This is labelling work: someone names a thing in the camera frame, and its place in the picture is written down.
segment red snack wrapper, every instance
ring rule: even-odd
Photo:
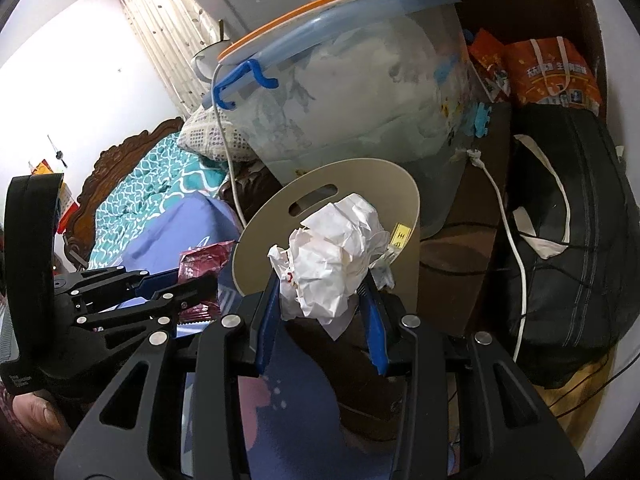
[[[478,70],[482,84],[494,103],[508,101],[511,86],[502,62],[504,45],[489,32],[481,28],[474,42],[469,46],[469,54]]]
[[[236,242],[220,242],[205,247],[198,247],[193,250],[180,253],[180,264],[178,264],[178,283],[186,282],[191,278],[197,278],[205,272],[212,270],[216,276],[226,265],[231,256],[231,250]],[[201,304],[186,308],[180,312],[178,322],[194,323],[197,321],[210,321],[220,316],[218,298],[210,298]]]

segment orange lid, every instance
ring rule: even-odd
[[[269,22],[269,23],[267,23],[267,24],[265,24],[265,25],[263,25],[263,26],[261,26],[259,28],[256,28],[253,32],[250,32],[249,34],[247,34],[246,36],[244,36],[240,40],[238,40],[235,43],[229,45],[225,50],[220,52],[220,54],[218,55],[218,61],[220,62],[226,56],[228,56],[228,54],[231,54],[233,51],[237,50],[241,46],[246,45],[251,40],[254,40],[255,38],[257,38],[261,34],[267,32],[268,30],[271,30],[272,28],[275,28],[275,27],[277,27],[277,26],[279,26],[279,25],[281,25],[283,23],[286,23],[289,20],[292,20],[293,18],[295,18],[297,16],[305,14],[306,12],[309,12],[310,10],[317,9],[318,7],[324,7],[327,4],[330,4],[330,3],[333,3],[333,2],[336,2],[336,1],[338,1],[338,0],[315,0],[315,1],[309,2],[308,4],[303,5],[302,7],[298,7],[297,9],[294,9],[291,12],[287,12],[286,14],[283,14],[279,18],[276,18],[272,22]]]

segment blue handle clip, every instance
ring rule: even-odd
[[[213,94],[213,101],[223,110],[234,110],[236,108],[236,103],[231,101],[229,103],[224,102],[220,98],[220,92],[222,92],[225,88],[228,88],[233,83],[238,81],[241,77],[245,76],[249,72],[254,74],[254,78],[256,82],[262,86],[263,88],[277,88],[280,83],[274,77],[265,77],[262,73],[262,68],[260,67],[260,63],[258,63],[255,59],[249,58],[235,67],[231,72],[229,72],[226,77],[217,83],[213,88],[211,88],[211,92]]]

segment blue gripper pad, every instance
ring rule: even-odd
[[[271,273],[263,295],[266,295],[267,305],[258,330],[258,348],[255,355],[255,367],[260,375],[264,373],[271,359],[280,323],[280,280],[275,272]]]
[[[384,308],[382,304],[377,304],[372,292],[375,290],[375,282],[370,273],[367,274],[363,282],[358,287],[357,293],[360,298],[360,312],[364,323],[364,333],[369,347],[369,359],[377,368],[380,375],[386,374],[389,366],[389,358],[386,354],[386,333],[385,326],[380,317],[379,308]]]
[[[162,290],[178,282],[178,269],[166,270],[143,278],[136,287],[136,297],[150,300],[156,290]]]

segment yellow label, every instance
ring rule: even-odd
[[[396,224],[394,233],[391,235],[391,245],[395,245],[398,249],[403,249],[411,237],[412,229],[406,225]]]

